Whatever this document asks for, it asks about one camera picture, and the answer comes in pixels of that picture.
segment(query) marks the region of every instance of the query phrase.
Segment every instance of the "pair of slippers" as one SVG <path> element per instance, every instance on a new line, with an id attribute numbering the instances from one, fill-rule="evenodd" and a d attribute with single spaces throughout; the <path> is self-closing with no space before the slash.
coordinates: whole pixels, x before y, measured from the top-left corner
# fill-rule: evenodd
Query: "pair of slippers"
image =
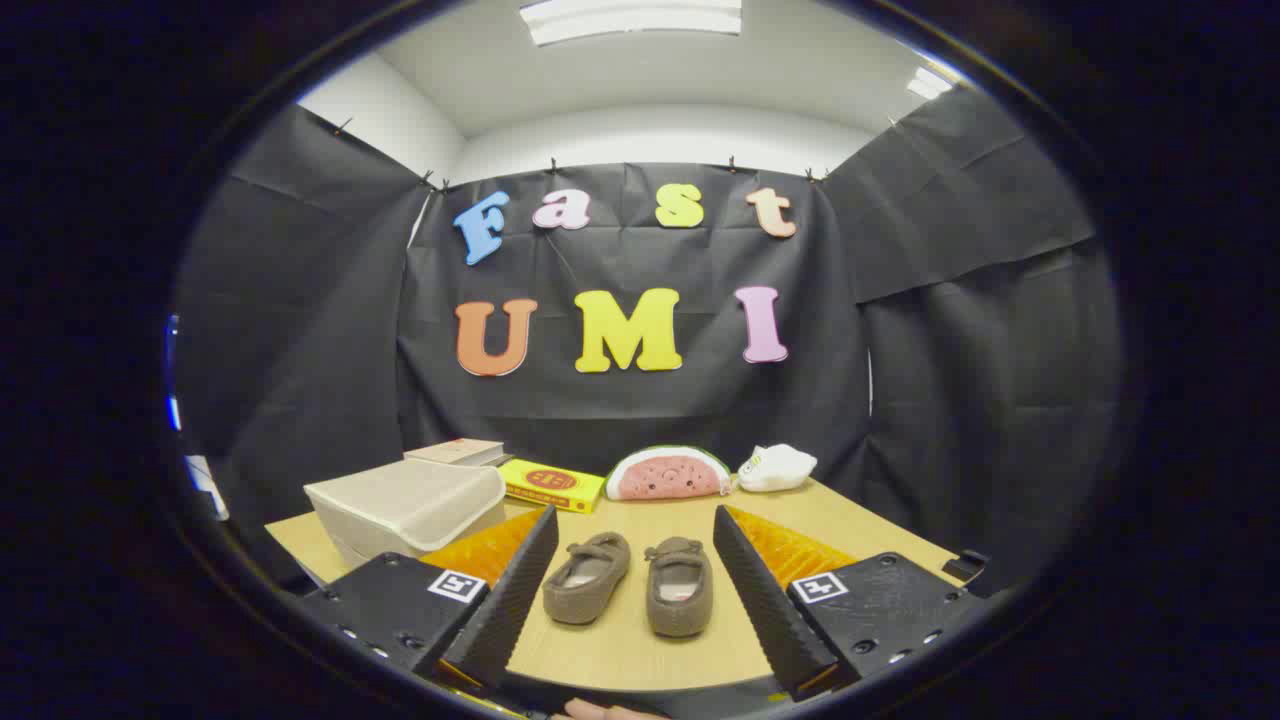
<path id="1" fill-rule="evenodd" d="M 570 560 L 543 583 L 543 607 L 554 620 L 582 625 L 604 612 L 631 565 L 631 547 L 618 533 L 600 533 L 567 550 Z M 644 557 L 653 632 L 673 638 L 700 633 L 712 618 L 712 568 L 703 543 L 667 538 L 646 548 Z"/>

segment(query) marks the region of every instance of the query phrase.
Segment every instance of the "white book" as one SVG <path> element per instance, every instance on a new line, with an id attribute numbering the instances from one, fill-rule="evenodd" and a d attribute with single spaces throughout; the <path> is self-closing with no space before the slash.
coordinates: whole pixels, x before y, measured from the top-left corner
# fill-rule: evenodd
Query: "white book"
<path id="1" fill-rule="evenodd" d="M 458 438 L 429 447 L 410 450 L 408 460 L 426 460 L 444 465 L 488 465 L 503 456 L 502 443 L 492 439 Z"/>

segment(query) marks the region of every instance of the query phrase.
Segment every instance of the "white wall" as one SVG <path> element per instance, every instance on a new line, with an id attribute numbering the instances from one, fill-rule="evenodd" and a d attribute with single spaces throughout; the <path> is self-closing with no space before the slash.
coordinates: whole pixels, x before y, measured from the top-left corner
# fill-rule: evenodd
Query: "white wall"
<path id="1" fill-rule="evenodd" d="M 381 150 L 431 181 L 452 177 L 466 142 L 435 104 L 376 53 L 370 53 L 298 100 L 343 132 Z"/>
<path id="2" fill-rule="evenodd" d="M 452 184 L 550 167 L 707 163 L 817 177 L 872 140 L 838 124 L 723 105 L 631 105 L 543 118 L 471 138 Z"/>

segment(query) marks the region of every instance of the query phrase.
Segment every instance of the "black curtain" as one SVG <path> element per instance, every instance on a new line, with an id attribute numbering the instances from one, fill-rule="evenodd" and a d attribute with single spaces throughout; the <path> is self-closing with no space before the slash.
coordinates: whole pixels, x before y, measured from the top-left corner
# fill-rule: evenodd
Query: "black curtain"
<path id="1" fill-rule="evenodd" d="M 1093 497 L 1121 323 L 1101 238 L 1033 138 L 977 91 L 924 104 L 824 183 L 872 354 L 849 497 L 1033 571 Z"/>
<path id="2" fill-rule="evenodd" d="M 311 510 L 303 484 L 401 456 L 396 318 L 426 192 L 294 106 L 228 172 L 191 241 L 175 291 L 183 438 L 276 579 L 301 571 L 262 525 Z"/>
<path id="3" fill-rule="evenodd" d="M 692 183 L 705 218 L 658 225 L 655 191 Z M 794 237 L 745 196 L 788 197 Z M 591 196 L 579 231 L 532 225 L 553 190 Z M 453 218 L 503 190 L 500 250 L 466 265 Z M 233 525 L 276 577 L 262 524 L 310 509 L 301 486 L 460 436 L 604 473 L 628 452 L 698 445 L 731 466 L 755 445 L 818 456 L 815 477 L 951 550 L 1032 570 L 1094 491 L 1126 359 L 1094 225 L 1053 163 L 957 87 L 822 182 L 626 164 L 490 178 L 431 193 L 301 109 L 282 115 L 210 201 L 178 292 L 178 387 Z M 749 364 L 733 291 L 774 287 L 782 363 Z M 675 288 L 675 372 L 577 373 L 573 297 L 625 313 Z M 531 297 L 529 354 L 479 378 L 453 310 Z"/>
<path id="4" fill-rule="evenodd" d="M 695 228 L 664 228 L 654 215 L 666 183 L 701 191 Z M 780 240 L 760 229 L 746 195 L 772 187 L 790 199 L 799 229 Z M 554 190 L 588 192 L 582 229 L 545 231 L 534 210 Z M 502 247 L 465 264 L 458 213 L 494 191 Z M 814 183 L 763 170 L 707 165 L 594 165 L 532 172 L 460 186 L 433 196 L 408 251 L 401 301 L 404 445 L 452 437 L 503 439 L 512 452 L 576 470 L 607 473 L 649 445 L 696 445 L 736 469 L 754 445 L 786 442 L 822 460 L 822 477 L 842 473 L 867 430 L 867 346 L 855 318 L 850 269 L 831 205 Z M 782 363 L 749 364 L 744 310 L 733 291 L 769 286 Z M 579 373 L 582 313 L 573 297 L 607 290 L 630 314 L 654 287 L 680 293 L 675 372 Z M 507 341 L 502 304 L 531 297 L 529 355 L 509 375 L 477 378 L 454 355 L 457 305 L 492 302 L 486 347 Z"/>

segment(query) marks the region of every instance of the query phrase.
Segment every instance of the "human hand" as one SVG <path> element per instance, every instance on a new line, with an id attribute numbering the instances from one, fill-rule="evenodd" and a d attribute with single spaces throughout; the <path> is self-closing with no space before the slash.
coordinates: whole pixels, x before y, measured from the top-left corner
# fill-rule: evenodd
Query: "human hand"
<path id="1" fill-rule="evenodd" d="M 600 707 L 585 700 L 573 698 L 564 703 L 564 712 L 568 715 L 552 715 L 552 720 L 667 720 L 660 715 L 636 712 L 626 707 Z"/>

